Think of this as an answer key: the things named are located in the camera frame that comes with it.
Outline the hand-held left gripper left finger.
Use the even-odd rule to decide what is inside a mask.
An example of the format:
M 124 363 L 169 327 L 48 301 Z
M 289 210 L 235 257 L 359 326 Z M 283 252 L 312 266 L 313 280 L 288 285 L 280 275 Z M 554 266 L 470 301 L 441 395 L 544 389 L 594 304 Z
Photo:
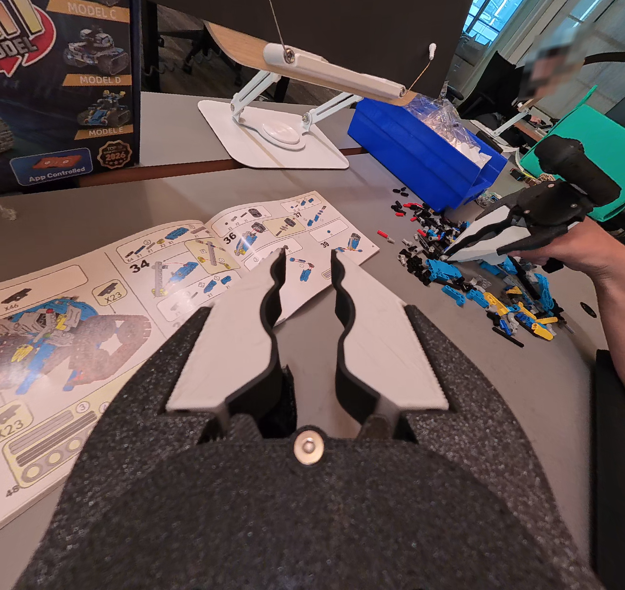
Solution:
M 238 414 L 249 415 L 267 438 L 295 431 L 293 376 L 280 365 L 273 332 L 284 283 L 285 251 L 274 251 L 166 341 L 165 409 L 211 413 L 201 438 L 226 433 Z

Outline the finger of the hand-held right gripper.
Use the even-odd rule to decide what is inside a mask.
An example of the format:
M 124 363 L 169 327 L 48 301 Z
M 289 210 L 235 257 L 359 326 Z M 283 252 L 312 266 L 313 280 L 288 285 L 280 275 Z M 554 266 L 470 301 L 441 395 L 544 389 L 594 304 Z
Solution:
M 462 249 L 467 244 L 473 244 L 476 241 L 480 241 L 482 238 L 486 239 L 494 237 L 505 228 L 511 226 L 511 208 L 506 205 L 502 205 L 496 210 L 490 211 L 485 216 L 476 219 L 471 225 L 469 225 L 469 227 L 465 229 L 457 240 L 445 250 L 441 258 L 443 260 L 447 260 L 447 250 L 449 248 L 451 248 L 452 252 L 454 252 L 455 250 Z
M 530 232 L 526 227 L 511 226 L 505 228 L 502 232 L 496 234 L 494 237 L 482 238 L 480 241 L 476 241 L 473 244 L 467 244 L 462 249 L 447 250 L 447 262 L 467 262 L 467 261 L 481 261 L 484 260 L 489 264 L 499 264 L 504 261 L 504 254 L 500 254 L 497 250 L 500 247 L 512 244 L 513 249 L 516 249 L 518 241 L 530 236 Z

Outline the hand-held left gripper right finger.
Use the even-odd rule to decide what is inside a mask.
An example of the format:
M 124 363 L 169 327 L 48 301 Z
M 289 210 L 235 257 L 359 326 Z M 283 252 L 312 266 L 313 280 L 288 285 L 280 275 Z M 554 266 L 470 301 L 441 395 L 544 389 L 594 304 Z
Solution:
M 331 280 L 344 326 L 335 382 L 341 407 L 360 424 L 382 415 L 391 431 L 403 413 L 447 411 L 448 399 L 412 323 L 417 308 L 335 250 Z

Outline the pile of building block pieces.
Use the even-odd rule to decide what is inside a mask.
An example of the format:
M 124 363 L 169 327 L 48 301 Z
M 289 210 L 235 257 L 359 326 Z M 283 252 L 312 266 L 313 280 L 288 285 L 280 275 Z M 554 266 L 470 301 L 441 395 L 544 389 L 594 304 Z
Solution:
M 397 217 L 412 211 L 410 221 L 419 227 L 412 239 L 403 239 L 404 248 L 397 255 L 409 273 L 425 286 L 442 285 L 442 291 L 462 307 L 467 301 L 480 305 L 492 323 L 492 330 L 509 342 L 523 347 L 519 330 L 545 341 L 553 340 L 556 326 L 568 330 L 563 308 L 552 298 L 549 280 L 537 266 L 511 256 L 491 264 L 479 260 L 480 270 L 503 282 L 499 288 L 483 273 L 464 275 L 458 264 L 444 260 L 443 251 L 469 226 L 434 212 L 426 203 L 396 201 L 392 210 Z

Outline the grey desk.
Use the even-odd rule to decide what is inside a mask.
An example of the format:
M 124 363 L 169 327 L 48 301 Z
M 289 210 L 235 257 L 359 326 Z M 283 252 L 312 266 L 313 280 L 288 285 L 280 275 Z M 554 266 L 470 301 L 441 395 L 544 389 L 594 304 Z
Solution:
M 479 306 L 458 307 L 439 288 L 424 287 L 396 259 L 409 219 L 396 217 L 392 188 L 402 186 L 347 134 L 353 111 L 320 126 L 348 155 L 343 171 L 234 169 L 199 113 L 204 96 L 141 94 L 141 166 L 79 177 L 77 188 L 13 195 L 17 211 L 1 219 L 1 280 L 7 281 L 96 250 L 148 228 L 191 218 L 208 221 L 234 205 L 319 191 L 379 245 L 363 267 L 415 304 L 454 342 L 512 408 L 541 461 L 580 556 L 590 562 L 590 372 L 607 347 L 590 279 L 567 268 L 550 275 L 555 299 L 574 334 L 551 343 L 523 339 L 524 348 L 496 336 Z

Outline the person's right hand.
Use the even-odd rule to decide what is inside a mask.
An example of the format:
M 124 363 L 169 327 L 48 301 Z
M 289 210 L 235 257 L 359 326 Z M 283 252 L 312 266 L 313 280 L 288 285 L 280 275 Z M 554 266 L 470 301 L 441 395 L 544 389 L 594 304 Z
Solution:
M 593 280 L 624 280 L 624 245 L 590 218 L 544 247 L 515 250 L 511 255 L 542 266 L 553 258 Z

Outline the teal plastic case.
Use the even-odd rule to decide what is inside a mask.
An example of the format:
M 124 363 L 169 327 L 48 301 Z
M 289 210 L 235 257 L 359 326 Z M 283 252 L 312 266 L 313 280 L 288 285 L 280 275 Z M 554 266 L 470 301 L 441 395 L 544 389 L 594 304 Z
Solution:
M 596 89 L 597 86 L 593 86 L 575 108 L 553 126 L 547 137 L 558 135 L 581 141 L 586 156 L 621 187 L 618 200 L 590 213 L 592 219 L 604 223 L 624 209 L 624 128 L 586 105 Z

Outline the blue plastic bin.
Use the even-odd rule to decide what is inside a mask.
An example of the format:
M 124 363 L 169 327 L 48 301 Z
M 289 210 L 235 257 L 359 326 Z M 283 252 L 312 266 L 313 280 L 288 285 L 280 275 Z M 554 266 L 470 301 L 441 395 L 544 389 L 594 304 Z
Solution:
M 437 211 L 475 199 L 507 164 L 503 155 L 476 139 L 491 157 L 480 169 L 405 108 L 371 99 L 357 104 L 348 134 Z

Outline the instruction booklet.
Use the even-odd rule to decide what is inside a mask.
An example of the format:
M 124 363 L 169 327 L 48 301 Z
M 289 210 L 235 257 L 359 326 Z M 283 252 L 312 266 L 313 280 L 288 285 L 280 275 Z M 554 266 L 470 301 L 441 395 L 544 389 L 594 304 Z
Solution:
M 62 482 L 115 395 L 199 307 L 281 247 L 282 322 L 379 247 L 316 191 L 183 219 L 1 283 L 1 526 Z

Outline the black monitor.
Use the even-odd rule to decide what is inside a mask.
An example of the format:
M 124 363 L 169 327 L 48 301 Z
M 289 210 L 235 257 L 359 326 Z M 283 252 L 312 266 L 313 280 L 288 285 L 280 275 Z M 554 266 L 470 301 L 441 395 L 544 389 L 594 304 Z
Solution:
M 524 66 L 516 67 L 495 52 L 470 95 L 457 107 L 462 119 L 499 113 L 508 119 L 517 112 L 513 101 L 520 93 Z

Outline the white laptop stand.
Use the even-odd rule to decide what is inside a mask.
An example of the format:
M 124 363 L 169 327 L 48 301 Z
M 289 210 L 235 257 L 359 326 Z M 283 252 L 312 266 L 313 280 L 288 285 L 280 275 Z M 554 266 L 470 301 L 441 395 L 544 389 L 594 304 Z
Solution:
M 316 126 L 363 98 L 398 106 L 416 93 L 396 82 L 348 70 L 296 47 L 273 44 L 211 22 L 204 22 L 232 60 L 259 72 L 230 103 L 203 100 L 198 109 L 231 158 L 256 169 L 346 169 L 348 161 Z M 281 77 L 339 91 L 301 115 L 252 106 Z

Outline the black partition panel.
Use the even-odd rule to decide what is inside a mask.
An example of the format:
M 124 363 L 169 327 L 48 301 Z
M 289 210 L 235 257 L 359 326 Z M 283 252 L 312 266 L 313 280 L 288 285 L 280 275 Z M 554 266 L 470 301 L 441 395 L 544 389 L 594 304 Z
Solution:
M 204 21 L 311 52 L 435 97 L 473 0 L 150 0 Z

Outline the toy set product box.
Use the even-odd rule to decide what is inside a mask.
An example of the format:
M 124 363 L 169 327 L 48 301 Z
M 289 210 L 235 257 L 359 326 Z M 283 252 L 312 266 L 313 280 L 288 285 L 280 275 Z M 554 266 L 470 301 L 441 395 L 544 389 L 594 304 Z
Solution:
M 140 0 L 1 0 L 1 194 L 139 161 Z

